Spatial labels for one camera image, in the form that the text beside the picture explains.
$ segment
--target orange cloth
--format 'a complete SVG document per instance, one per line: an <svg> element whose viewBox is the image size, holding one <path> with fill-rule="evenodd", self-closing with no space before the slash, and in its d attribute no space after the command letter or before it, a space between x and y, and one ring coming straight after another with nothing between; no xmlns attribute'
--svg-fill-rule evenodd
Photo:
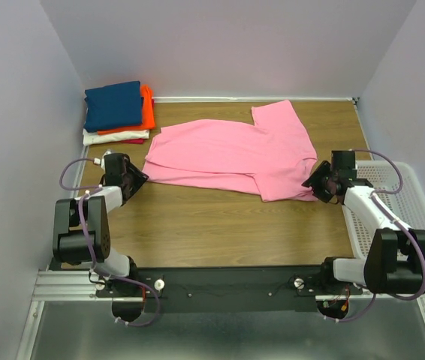
<svg viewBox="0 0 425 360"><path fill-rule="evenodd" d="M136 130L150 130L155 128L154 112L152 110L152 96L154 93L148 85L141 85L140 96L144 98L143 101L143 123L136 126L118 127L112 130L100 130L99 135L120 133L121 131L136 131Z"/></svg>

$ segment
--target plastic basket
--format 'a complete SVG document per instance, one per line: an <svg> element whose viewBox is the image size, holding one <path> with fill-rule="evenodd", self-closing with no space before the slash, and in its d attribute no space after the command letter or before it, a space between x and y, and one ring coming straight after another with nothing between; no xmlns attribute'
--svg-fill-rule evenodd
<svg viewBox="0 0 425 360"><path fill-rule="evenodd" d="M395 190L399 179L393 167L386 161L357 161L357 177L368 179L375 188ZM379 194L381 200L401 220L414 229L425 230L425 197L413 169L406 163L395 163L404 180L402 190L396 195ZM372 237L360 219L345 206L342 207L354 257L366 259ZM398 259L406 256L398 253Z"/></svg>

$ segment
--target wall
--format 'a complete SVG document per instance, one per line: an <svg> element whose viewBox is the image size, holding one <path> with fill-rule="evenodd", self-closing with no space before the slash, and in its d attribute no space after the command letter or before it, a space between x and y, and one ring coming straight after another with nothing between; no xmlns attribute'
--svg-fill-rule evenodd
<svg viewBox="0 0 425 360"><path fill-rule="evenodd" d="M15 359L35 276L52 255L58 177L81 150L82 97L38 1L0 1L0 359Z"/></svg>
<svg viewBox="0 0 425 360"><path fill-rule="evenodd" d="M358 96L415 0L41 0L87 88Z"/></svg>
<svg viewBox="0 0 425 360"><path fill-rule="evenodd" d="M418 0L359 101L369 145L411 164L425 192L425 0Z"/></svg>

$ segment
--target stack of folded clothes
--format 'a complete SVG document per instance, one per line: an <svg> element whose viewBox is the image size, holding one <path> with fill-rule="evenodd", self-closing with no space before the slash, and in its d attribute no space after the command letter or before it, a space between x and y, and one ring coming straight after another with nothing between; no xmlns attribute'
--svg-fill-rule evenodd
<svg viewBox="0 0 425 360"><path fill-rule="evenodd" d="M143 143L155 128L152 90L139 81L86 90L83 143Z"/></svg>

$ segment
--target folded cloth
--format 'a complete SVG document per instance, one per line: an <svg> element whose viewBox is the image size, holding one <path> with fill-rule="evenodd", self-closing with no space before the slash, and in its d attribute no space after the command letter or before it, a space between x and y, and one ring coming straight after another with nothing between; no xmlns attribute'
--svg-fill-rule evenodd
<svg viewBox="0 0 425 360"><path fill-rule="evenodd" d="M84 129L93 133L143 122L140 82L130 81L86 90Z"/></svg>
<svg viewBox="0 0 425 360"><path fill-rule="evenodd" d="M154 100L152 96L154 93L148 85L140 87L140 95L143 97L143 124L138 126L124 126L112 130L99 130L99 135L118 133L120 131L135 131L135 130L150 130L155 128L154 121Z"/></svg>
<svg viewBox="0 0 425 360"><path fill-rule="evenodd" d="M151 182L259 194L263 201L314 201L301 184L317 160L287 100L253 107L255 125L197 120L163 127L143 171Z"/></svg>
<svg viewBox="0 0 425 360"><path fill-rule="evenodd" d="M149 139L149 130L123 131L121 133L109 133L108 135L98 135L98 133L88 133L83 130L84 146L132 139Z"/></svg>
<svg viewBox="0 0 425 360"><path fill-rule="evenodd" d="M144 139L132 139L132 140L123 140L121 143L124 144L144 144Z"/></svg>

